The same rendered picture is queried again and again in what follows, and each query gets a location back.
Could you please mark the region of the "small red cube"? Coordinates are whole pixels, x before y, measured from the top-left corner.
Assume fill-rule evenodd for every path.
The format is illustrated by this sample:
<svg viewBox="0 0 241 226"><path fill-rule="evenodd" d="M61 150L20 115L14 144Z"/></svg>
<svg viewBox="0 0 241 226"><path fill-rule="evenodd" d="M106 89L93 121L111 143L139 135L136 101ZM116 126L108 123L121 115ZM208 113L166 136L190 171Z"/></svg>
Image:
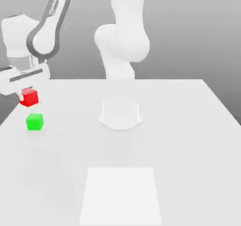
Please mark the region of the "small red cube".
<svg viewBox="0 0 241 226"><path fill-rule="evenodd" d="M38 92L32 88L26 88L22 90L23 100L19 99L20 104L30 107L39 102Z"/></svg>

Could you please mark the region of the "small green cube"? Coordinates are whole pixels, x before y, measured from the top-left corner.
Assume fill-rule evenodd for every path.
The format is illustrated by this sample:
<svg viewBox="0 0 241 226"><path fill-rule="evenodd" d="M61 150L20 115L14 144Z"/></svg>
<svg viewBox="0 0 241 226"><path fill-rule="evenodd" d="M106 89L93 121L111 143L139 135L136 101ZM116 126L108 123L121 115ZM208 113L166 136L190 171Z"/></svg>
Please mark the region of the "small green cube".
<svg viewBox="0 0 241 226"><path fill-rule="evenodd" d="M41 130L44 120L41 113L30 113L26 118L28 130Z"/></svg>

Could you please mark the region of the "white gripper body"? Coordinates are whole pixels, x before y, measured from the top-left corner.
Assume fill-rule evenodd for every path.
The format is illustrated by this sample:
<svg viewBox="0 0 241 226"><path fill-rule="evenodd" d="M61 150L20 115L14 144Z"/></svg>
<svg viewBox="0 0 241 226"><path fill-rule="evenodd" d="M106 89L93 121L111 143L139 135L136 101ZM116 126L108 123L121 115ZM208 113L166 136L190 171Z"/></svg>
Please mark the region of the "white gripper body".
<svg viewBox="0 0 241 226"><path fill-rule="evenodd" d="M28 71L20 72L15 67L0 71L0 94L9 95L25 88L41 84L50 78L50 70L42 63Z"/></svg>

